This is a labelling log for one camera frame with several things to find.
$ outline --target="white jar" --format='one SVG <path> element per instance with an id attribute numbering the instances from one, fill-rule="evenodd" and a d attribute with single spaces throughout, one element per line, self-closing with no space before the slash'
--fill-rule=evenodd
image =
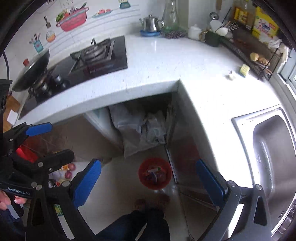
<path id="1" fill-rule="evenodd" d="M 191 26 L 188 30 L 188 38 L 193 40 L 199 40 L 200 34 L 202 30 L 195 24 L 194 26 Z"/>

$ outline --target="yellow sponge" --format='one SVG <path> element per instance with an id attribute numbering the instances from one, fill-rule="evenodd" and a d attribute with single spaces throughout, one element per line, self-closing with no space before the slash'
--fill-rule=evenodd
<path id="1" fill-rule="evenodd" d="M 250 67 L 247 66 L 246 64 L 243 64 L 241 69 L 239 70 L 239 74 L 243 77 L 246 77 L 249 71 L 250 71 Z"/>

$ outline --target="stainless steel sink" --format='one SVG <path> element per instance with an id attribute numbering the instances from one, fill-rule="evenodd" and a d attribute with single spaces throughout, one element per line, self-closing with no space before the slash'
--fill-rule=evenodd
<path id="1" fill-rule="evenodd" d="M 274 234 L 296 198 L 295 133 L 281 105 L 236 117 L 253 185 L 262 185 Z"/>

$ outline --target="black stove top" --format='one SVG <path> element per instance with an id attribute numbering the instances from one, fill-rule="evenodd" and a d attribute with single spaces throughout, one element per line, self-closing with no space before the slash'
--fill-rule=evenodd
<path id="1" fill-rule="evenodd" d="M 50 77 L 46 78 L 43 89 L 29 89 L 30 96 L 24 104 L 20 118 L 39 104 L 75 85 L 127 67 L 124 36 L 106 39 L 72 53 L 48 70 Z"/>

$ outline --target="metal teapot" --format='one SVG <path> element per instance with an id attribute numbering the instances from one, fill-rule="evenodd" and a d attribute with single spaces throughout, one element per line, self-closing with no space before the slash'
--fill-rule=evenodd
<path id="1" fill-rule="evenodd" d="M 142 23 L 143 31 L 150 33 L 159 32 L 165 26 L 164 21 L 158 20 L 157 17 L 153 17 L 152 15 L 149 15 L 144 19 L 140 18 L 140 22 Z"/>

